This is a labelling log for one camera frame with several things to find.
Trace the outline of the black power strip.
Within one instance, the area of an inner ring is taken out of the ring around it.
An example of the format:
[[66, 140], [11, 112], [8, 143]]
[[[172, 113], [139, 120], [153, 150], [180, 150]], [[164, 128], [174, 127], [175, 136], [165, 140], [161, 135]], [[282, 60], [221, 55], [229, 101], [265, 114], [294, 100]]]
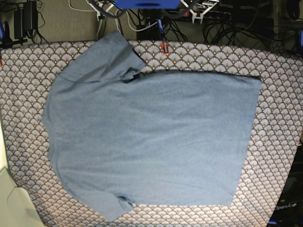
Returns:
[[[179, 20], [191, 20], [192, 14], [186, 13], [185, 16], [179, 18]], [[215, 11], [210, 10], [204, 15], [204, 19], [223, 19], [223, 20], [231, 20], [232, 15], [229, 12], [221, 12], [221, 11]]]

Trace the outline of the black power adapter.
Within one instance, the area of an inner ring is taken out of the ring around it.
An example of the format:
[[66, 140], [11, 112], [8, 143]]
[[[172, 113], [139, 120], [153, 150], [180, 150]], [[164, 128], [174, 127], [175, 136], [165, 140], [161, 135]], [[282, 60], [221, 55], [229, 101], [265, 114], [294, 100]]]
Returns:
[[14, 37], [15, 39], [34, 38], [35, 31], [38, 29], [37, 1], [28, 0], [17, 6], [14, 11]]

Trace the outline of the black OpenArm box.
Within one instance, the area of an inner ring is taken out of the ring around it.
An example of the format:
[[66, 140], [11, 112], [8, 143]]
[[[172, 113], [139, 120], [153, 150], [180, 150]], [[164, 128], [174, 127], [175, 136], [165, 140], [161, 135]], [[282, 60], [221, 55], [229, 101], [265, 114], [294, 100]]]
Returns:
[[294, 157], [280, 199], [267, 224], [268, 227], [301, 227], [303, 225], [303, 147]]

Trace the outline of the red table clamp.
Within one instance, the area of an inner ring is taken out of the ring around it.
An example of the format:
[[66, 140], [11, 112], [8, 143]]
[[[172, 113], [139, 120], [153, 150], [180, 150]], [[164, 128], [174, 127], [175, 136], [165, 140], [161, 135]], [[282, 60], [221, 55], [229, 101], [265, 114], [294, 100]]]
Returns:
[[161, 52], [163, 55], [169, 55], [169, 44], [168, 42], [162, 42], [160, 45]]

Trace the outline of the fan-patterned tablecloth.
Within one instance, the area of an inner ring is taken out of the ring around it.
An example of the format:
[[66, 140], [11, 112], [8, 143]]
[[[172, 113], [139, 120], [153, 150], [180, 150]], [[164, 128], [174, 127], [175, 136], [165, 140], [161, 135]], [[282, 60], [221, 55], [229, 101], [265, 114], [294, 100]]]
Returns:
[[230, 206], [136, 205], [108, 222], [70, 196], [47, 158], [41, 118], [55, 76], [92, 42], [64, 42], [2, 50], [0, 109], [7, 160], [16, 184], [27, 190], [48, 227], [264, 227], [292, 167], [303, 131], [303, 61], [248, 48], [132, 41], [144, 72], [194, 70], [262, 79], [240, 182]]

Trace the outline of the beige furniture corner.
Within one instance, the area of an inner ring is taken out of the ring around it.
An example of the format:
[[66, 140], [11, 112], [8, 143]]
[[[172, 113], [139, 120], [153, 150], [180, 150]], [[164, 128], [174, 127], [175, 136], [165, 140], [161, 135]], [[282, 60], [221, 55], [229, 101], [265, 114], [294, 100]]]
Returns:
[[3, 124], [0, 125], [0, 225], [43, 227], [28, 192], [18, 187], [9, 171]]

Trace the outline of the blue T-shirt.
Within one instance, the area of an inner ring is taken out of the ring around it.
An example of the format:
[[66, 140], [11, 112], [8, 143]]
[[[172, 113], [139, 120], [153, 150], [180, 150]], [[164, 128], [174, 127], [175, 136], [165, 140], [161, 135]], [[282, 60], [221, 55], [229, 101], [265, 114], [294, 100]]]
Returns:
[[42, 122], [64, 189], [113, 221], [134, 204], [231, 204], [262, 82], [145, 64], [119, 32], [54, 79]]

